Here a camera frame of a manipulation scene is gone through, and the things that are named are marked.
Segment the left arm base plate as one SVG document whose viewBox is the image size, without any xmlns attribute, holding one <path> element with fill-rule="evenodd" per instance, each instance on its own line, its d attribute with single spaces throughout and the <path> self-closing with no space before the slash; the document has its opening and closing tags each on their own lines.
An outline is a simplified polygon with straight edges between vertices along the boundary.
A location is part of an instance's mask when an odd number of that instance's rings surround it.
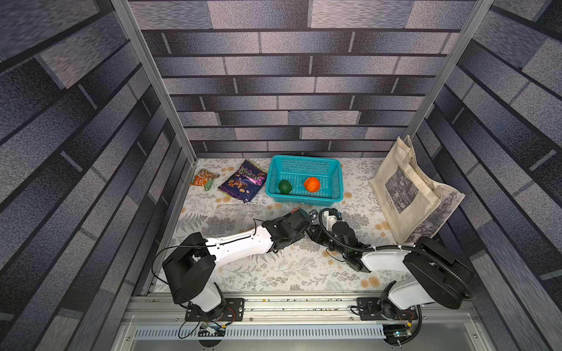
<svg viewBox="0 0 562 351">
<path fill-rule="evenodd" d="M 224 322 L 231 324 L 243 321 L 244 298 L 227 298 L 217 307 L 205 312 L 198 305 L 188 304 L 184 320 L 186 322 Z"/>
</svg>

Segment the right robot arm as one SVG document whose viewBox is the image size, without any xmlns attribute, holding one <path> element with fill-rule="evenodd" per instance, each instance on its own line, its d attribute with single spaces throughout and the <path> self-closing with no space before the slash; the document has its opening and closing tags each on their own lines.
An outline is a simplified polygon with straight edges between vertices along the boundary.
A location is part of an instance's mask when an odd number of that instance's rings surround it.
<svg viewBox="0 0 562 351">
<path fill-rule="evenodd" d="M 472 299 L 470 284 L 474 272 L 455 254 L 431 238 L 422 237 L 411 245 L 371 247 L 357 239 L 354 230 L 335 209 L 324 209 L 318 224 L 307 230 L 316 244 L 341 255 L 354 271 L 401 271 L 408 280 L 390 282 L 378 304 L 387 313 L 404 311 L 423 304 L 437 303 L 448 309 L 459 309 Z"/>
</svg>

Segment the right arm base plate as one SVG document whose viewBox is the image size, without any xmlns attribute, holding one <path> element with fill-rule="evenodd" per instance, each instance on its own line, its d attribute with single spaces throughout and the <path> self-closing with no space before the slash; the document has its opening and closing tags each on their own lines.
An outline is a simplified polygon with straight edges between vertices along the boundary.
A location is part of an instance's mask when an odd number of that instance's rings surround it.
<svg viewBox="0 0 562 351">
<path fill-rule="evenodd" d="M 350 306 L 350 311 L 362 321 L 403 321 L 413 322 L 419 319 L 416 307 L 398 309 L 387 300 L 379 298 L 357 298 L 357 303 Z"/>
</svg>

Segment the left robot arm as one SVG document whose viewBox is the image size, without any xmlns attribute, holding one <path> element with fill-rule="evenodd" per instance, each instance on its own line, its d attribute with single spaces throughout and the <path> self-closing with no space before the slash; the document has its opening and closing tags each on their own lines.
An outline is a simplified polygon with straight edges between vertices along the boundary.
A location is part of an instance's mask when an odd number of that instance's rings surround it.
<svg viewBox="0 0 562 351">
<path fill-rule="evenodd" d="M 196 305 L 211 312 L 224 304 L 220 289 L 210 282 L 222 266 L 257 254 L 279 252 L 304 238 L 318 212 L 296 209 L 272 220 L 254 220 L 253 229 L 222 238 L 204 238 L 190 234 L 180 245 L 167 247 L 172 253 L 162 269 L 165 284 L 174 304 Z"/>
</svg>

